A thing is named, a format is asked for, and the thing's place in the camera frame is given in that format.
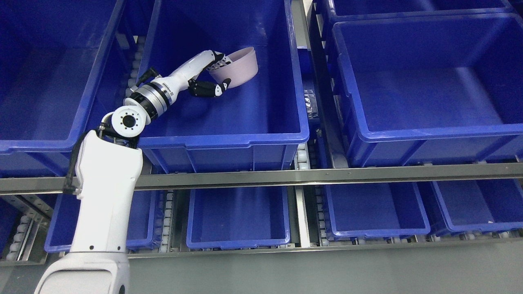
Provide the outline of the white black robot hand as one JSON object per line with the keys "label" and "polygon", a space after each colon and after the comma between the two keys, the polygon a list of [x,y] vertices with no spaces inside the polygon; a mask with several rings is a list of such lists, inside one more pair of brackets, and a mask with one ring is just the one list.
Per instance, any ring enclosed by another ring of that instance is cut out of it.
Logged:
{"label": "white black robot hand", "polygon": [[181,91],[189,91],[192,96],[213,98],[221,96],[230,86],[231,79],[225,78],[221,82],[199,81],[198,76],[207,68],[220,63],[225,54],[213,50],[206,50],[183,63],[172,74],[160,82],[176,100],[175,96]]}

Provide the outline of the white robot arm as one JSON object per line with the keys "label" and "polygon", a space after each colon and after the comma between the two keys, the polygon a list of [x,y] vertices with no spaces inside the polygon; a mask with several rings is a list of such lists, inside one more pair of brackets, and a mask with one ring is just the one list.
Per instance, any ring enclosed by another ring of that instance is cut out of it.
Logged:
{"label": "white robot arm", "polygon": [[74,171],[64,192],[77,193],[80,213],[69,253],[44,272],[36,294],[125,294],[130,265],[126,253],[132,196],[143,167],[142,150],[103,139],[107,127],[125,139],[136,139],[152,117],[145,106],[127,99],[103,117],[77,147]]}

